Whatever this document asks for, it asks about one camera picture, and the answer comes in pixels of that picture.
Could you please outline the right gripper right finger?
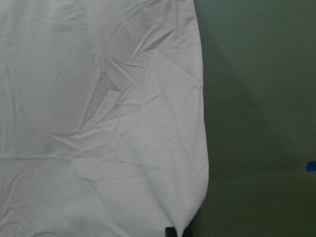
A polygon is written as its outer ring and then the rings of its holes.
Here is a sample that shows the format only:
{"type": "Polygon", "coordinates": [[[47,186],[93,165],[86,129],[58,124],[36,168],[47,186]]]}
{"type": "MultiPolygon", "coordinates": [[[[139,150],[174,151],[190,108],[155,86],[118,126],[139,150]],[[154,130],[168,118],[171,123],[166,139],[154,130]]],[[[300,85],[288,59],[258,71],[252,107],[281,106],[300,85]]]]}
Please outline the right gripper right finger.
{"type": "Polygon", "coordinates": [[[182,234],[182,237],[193,237],[193,233],[190,226],[187,226],[182,234]]]}

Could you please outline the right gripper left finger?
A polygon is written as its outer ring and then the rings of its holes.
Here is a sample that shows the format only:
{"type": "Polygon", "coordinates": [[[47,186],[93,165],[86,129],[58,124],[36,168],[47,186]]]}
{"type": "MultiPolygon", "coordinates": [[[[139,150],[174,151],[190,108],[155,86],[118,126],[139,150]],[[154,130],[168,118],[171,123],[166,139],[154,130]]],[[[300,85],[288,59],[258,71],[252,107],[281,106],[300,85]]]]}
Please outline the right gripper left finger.
{"type": "Polygon", "coordinates": [[[176,229],[174,227],[166,227],[165,237],[177,237],[176,229]]]}

